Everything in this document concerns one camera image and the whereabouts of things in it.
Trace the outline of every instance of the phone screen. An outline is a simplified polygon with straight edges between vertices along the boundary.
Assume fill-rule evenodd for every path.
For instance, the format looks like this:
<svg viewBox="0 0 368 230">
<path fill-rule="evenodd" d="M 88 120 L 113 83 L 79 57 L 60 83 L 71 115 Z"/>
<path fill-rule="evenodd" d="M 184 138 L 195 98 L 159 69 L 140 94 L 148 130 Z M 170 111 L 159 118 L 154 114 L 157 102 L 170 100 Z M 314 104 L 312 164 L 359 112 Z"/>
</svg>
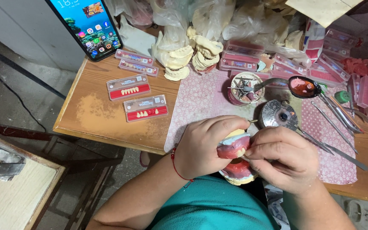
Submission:
<svg viewBox="0 0 368 230">
<path fill-rule="evenodd" d="M 122 46 L 113 21 L 100 0 L 48 0 L 93 60 Z"/>
</svg>

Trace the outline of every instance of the white wall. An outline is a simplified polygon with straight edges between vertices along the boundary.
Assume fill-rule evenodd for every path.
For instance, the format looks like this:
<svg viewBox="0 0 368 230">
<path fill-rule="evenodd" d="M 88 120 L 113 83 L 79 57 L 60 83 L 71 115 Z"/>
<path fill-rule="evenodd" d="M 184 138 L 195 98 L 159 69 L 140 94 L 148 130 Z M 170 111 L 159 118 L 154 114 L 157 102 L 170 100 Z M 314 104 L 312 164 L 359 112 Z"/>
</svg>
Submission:
<svg viewBox="0 0 368 230">
<path fill-rule="evenodd" d="M 85 53 L 44 0 L 0 0 L 0 42 L 40 65 L 77 71 Z"/>
</svg>

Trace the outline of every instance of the woman's left hand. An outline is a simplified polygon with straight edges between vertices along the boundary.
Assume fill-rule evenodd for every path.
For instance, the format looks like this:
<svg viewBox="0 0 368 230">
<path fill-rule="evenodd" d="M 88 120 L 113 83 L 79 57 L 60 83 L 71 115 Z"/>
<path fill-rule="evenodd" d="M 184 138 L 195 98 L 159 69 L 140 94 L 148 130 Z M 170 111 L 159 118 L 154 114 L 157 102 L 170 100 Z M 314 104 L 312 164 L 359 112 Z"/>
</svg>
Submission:
<svg viewBox="0 0 368 230">
<path fill-rule="evenodd" d="M 185 179 L 193 179 L 224 169 L 231 160 L 218 157 L 218 143 L 231 132 L 249 126 L 246 119 L 229 115 L 188 125 L 175 151 L 177 172 Z"/>
</svg>

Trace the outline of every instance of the smartphone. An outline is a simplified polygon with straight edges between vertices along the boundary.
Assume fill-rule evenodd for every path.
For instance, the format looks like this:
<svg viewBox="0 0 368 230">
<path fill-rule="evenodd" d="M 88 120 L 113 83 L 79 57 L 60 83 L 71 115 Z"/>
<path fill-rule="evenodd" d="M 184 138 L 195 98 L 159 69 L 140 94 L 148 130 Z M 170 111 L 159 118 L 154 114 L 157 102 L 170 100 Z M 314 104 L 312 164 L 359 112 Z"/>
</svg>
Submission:
<svg viewBox="0 0 368 230">
<path fill-rule="evenodd" d="M 120 35 L 102 0 L 45 0 L 92 61 L 123 48 Z"/>
</svg>

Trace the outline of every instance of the woman's right hand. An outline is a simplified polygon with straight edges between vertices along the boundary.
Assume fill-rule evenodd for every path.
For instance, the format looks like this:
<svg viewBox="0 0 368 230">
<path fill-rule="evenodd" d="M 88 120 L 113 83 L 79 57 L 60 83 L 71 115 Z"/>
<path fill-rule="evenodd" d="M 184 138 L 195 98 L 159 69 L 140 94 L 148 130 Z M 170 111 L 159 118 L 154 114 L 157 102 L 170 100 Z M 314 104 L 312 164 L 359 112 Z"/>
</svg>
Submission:
<svg viewBox="0 0 368 230">
<path fill-rule="evenodd" d="M 285 127 L 267 127 L 251 142 L 245 156 L 252 169 L 273 186 L 299 195 L 317 180 L 317 149 L 298 133 Z"/>
</svg>

